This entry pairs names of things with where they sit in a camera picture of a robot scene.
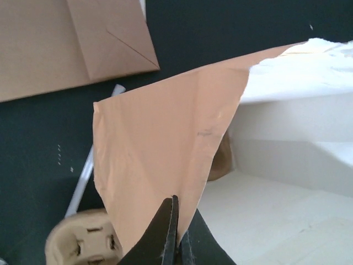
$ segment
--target black table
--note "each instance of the black table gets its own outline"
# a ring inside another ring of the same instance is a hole
[[[273,46],[353,39],[352,0],[266,3],[147,0],[160,72],[1,103],[0,257],[45,264],[45,239],[64,217],[92,144],[92,103],[116,83],[130,90]],[[102,206],[91,179],[80,210]]]

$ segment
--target brown paper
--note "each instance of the brown paper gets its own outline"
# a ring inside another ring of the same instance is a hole
[[[159,69],[138,0],[68,2],[1,1],[0,102]]]
[[[94,174],[126,254],[161,202],[179,197],[179,240],[247,85],[273,48],[204,66],[94,104]]]

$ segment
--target paper bag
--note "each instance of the paper bag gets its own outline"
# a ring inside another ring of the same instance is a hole
[[[159,69],[138,0],[2,0],[0,18],[0,102]]]
[[[180,241],[250,66],[290,46],[200,67],[94,104],[95,186],[124,254],[172,195],[180,202]]]

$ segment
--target dark tabletop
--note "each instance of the dark tabletop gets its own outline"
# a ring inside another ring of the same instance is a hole
[[[92,145],[92,103],[116,83],[130,90],[313,37],[349,41],[352,18],[353,0],[147,0],[161,71],[0,104],[0,257],[45,264],[46,237],[63,219]],[[102,206],[91,179],[80,210]]]

